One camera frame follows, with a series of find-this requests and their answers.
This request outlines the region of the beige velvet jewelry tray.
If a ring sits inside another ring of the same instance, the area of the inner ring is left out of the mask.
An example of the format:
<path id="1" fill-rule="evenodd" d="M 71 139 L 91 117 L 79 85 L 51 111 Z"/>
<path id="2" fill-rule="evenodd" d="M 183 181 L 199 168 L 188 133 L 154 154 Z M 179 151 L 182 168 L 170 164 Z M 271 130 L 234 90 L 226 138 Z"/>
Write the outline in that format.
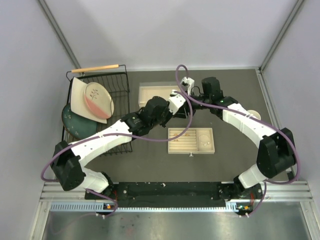
<path id="1" fill-rule="evenodd" d="M 212 128 L 189 128 L 184 134 L 168 142 L 168 154 L 214 154 Z"/>

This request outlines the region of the clear acrylic jewelry box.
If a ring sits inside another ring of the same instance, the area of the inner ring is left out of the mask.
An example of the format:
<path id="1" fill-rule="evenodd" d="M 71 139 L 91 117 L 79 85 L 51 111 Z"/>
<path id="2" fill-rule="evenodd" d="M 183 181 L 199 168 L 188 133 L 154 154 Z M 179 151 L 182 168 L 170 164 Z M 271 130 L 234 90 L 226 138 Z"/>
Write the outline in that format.
<path id="1" fill-rule="evenodd" d="M 168 99 L 172 90 L 180 89 L 172 82 L 143 82 L 139 86 L 139 113 L 154 112 L 157 114 L 170 113 Z"/>

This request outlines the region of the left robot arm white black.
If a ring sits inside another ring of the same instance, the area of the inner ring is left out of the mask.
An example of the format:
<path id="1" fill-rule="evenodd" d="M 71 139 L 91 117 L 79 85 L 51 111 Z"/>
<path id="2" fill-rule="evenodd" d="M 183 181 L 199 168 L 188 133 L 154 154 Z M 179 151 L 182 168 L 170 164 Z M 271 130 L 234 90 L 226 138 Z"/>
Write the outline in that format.
<path id="1" fill-rule="evenodd" d="M 181 94 L 168 100 L 154 96 L 138 111 L 126 114 L 90 137 L 73 143 L 59 142 L 50 167 L 62 189 L 71 191 L 81 187 L 97 192 L 102 198 L 109 198 L 114 191 L 110 178 L 104 172 L 88 169 L 87 164 L 117 146 L 143 139 L 156 126 L 164 127 L 188 103 Z"/>

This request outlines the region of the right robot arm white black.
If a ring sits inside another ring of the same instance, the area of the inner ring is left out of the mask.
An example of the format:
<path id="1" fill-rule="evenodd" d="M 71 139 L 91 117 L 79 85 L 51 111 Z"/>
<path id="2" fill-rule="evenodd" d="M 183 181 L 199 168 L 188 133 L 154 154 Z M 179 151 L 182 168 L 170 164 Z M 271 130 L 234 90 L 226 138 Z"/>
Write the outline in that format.
<path id="1" fill-rule="evenodd" d="M 201 81 L 203 92 L 199 95 L 193 93 L 195 82 L 192 78 L 184 77 L 180 83 L 187 88 L 187 94 L 192 98 L 193 111 L 208 109 L 222 121 L 238 129 L 258 149 L 256 163 L 236 176 L 230 187 L 220 190 L 222 198 L 245 198 L 254 186 L 274 178 L 296 164 L 292 132 L 287 128 L 278 130 L 261 123 L 233 97 L 224 96 L 217 78 L 204 78 Z"/>

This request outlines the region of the yellow mug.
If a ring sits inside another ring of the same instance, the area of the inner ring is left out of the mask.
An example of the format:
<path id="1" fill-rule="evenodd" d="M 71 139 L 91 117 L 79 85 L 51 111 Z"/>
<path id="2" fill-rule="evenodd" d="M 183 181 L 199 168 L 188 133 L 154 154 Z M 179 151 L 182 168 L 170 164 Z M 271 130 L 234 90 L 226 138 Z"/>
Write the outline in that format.
<path id="1" fill-rule="evenodd" d="M 255 110 L 248 110 L 247 111 L 248 113 L 250 113 L 254 118 L 258 119 L 258 120 L 261 120 L 261 115 L 255 111 Z"/>

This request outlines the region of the round pink cream plate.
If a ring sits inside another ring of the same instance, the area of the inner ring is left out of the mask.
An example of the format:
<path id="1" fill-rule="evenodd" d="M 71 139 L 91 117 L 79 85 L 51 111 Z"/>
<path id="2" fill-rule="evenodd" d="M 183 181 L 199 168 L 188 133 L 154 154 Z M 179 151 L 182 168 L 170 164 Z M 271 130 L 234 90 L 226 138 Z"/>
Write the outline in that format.
<path id="1" fill-rule="evenodd" d="M 95 117 L 107 120 L 113 115 L 114 101 L 104 86 L 97 82 L 88 83 L 83 95 L 86 106 Z"/>

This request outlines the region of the dark green round plate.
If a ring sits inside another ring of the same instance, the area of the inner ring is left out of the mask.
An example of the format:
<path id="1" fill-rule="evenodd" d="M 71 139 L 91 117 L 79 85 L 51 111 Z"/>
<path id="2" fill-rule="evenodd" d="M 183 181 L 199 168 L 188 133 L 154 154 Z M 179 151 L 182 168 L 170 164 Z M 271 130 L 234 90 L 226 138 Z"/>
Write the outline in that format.
<path id="1" fill-rule="evenodd" d="M 69 103 L 64 106 L 61 119 L 66 131 L 78 140 L 86 139 L 97 132 L 98 123 L 72 112 Z"/>

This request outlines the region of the square cream plate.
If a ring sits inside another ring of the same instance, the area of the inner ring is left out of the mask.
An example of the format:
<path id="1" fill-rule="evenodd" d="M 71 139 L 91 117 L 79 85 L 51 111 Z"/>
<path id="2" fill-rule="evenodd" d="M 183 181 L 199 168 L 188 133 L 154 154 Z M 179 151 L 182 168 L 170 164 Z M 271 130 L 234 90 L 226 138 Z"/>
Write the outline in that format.
<path id="1" fill-rule="evenodd" d="M 71 111 L 86 119 L 89 119 L 98 123 L 102 123 L 102 124 L 107 124 L 106 119 L 96 117 L 88 109 L 85 101 L 85 95 L 84 95 L 86 86 L 87 84 L 81 81 L 80 79 L 76 77 L 72 79 L 71 92 L 70 92 Z"/>

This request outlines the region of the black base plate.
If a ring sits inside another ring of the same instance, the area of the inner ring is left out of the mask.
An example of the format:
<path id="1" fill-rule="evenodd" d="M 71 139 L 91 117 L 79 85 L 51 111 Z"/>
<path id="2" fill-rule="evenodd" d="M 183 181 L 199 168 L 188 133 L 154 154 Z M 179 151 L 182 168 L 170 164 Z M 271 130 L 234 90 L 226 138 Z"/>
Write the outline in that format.
<path id="1" fill-rule="evenodd" d="M 198 197 L 209 196 L 214 200 L 246 198 L 252 189 L 244 189 L 237 183 L 222 182 L 119 182 L 113 183 L 100 194 L 115 200 L 139 197 Z"/>

